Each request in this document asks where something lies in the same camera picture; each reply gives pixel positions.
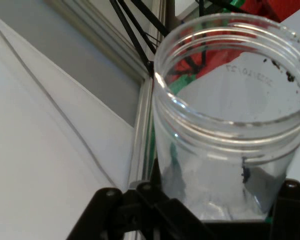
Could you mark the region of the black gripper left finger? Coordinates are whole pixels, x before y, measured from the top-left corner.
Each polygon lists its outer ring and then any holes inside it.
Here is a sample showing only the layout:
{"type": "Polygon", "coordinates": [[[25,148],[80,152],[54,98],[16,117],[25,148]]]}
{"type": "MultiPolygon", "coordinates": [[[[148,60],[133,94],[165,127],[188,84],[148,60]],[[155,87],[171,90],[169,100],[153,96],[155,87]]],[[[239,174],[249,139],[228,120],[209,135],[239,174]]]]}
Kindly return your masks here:
{"type": "Polygon", "coordinates": [[[147,240],[205,239],[204,225],[180,201],[167,197],[161,185],[156,159],[150,180],[135,189],[99,189],[67,239],[122,240],[128,232],[140,232],[147,240]]]}

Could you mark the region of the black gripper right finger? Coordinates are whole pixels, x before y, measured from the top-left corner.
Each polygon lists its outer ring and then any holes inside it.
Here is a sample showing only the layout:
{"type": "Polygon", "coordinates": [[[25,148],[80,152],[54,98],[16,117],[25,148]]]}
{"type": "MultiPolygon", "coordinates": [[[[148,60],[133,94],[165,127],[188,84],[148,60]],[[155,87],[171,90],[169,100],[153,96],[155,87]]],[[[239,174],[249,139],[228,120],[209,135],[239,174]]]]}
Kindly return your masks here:
{"type": "Polygon", "coordinates": [[[300,240],[300,182],[286,179],[272,208],[270,240],[300,240]]]}

